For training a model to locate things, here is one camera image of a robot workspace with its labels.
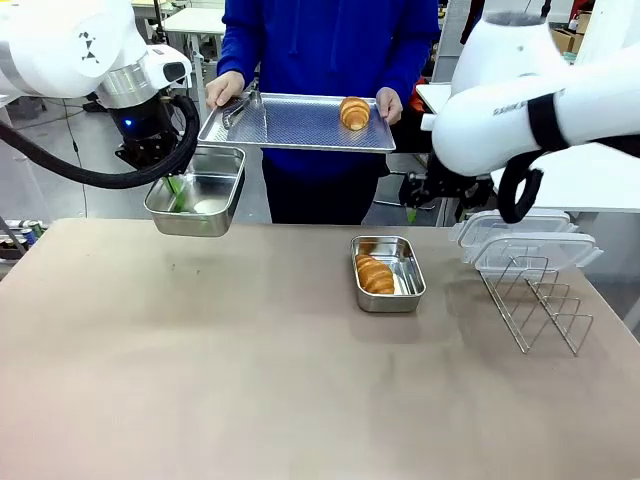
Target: cardboard box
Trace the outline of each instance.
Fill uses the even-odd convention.
[[[591,21],[591,13],[582,12],[578,16],[578,28],[576,29],[576,33],[584,35],[587,33],[587,28],[589,27],[589,22]]]
[[[584,40],[584,35],[576,34],[573,36],[573,46],[571,47],[571,51],[573,53],[578,53],[580,51],[580,47],[582,46],[583,40]]]
[[[553,41],[560,50],[560,53],[571,52],[573,48],[574,35],[568,30],[551,30]]]

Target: pastry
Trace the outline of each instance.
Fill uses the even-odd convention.
[[[358,255],[356,268],[363,290],[378,295],[394,294],[393,273],[384,263],[369,255]]]
[[[347,97],[340,104],[340,121],[349,130],[362,130],[371,115],[369,104],[358,97]]]

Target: black pants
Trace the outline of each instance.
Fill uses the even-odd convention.
[[[380,156],[375,165],[356,168],[327,180],[305,178],[278,168],[265,156],[262,171],[273,223],[360,225],[384,175]]]

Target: stainless steel container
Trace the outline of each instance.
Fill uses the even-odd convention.
[[[199,147],[184,175],[158,180],[144,202],[167,235],[221,237],[229,230],[244,186],[245,153]]]
[[[371,255],[387,265],[393,273],[393,295],[366,292],[360,285],[357,255]],[[366,312],[400,313],[418,308],[427,291],[418,260],[408,240],[402,237],[356,237],[351,242],[351,261],[356,280],[358,305]]]

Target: floor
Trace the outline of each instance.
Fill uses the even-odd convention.
[[[64,120],[65,109],[59,100],[46,101],[46,112],[34,120],[14,120],[14,126],[28,138],[60,158],[79,165],[72,147],[71,134],[79,147],[84,168],[102,172],[125,172],[128,166],[119,160],[114,150],[121,137],[108,114],[87,114],[78,105],[81,100],[68,102],[69,126]],[[260,150],[247,151],[247,179],[235,222],[269,223],[269,208],[261,172]],[[391,170],[421,171],[422,167],[411,155],[390,155]],[[401,177],[382,179],[377,200],[395,202]],[[124,191],[107,191],[83,187],[54,175],[30,162],[0,162],[0,214],[5,218],[36,218],[52,221],[64,217],[89,218],[150,218],[144,208],[148,186]],[[433,210],[420,211],[416,225],[435,224],[439,204]],[[367,215],[366,225],[408,225],[404,208],[374,204]],[[594,282],[603,297],[621,318],[638,299],[640,285]]]

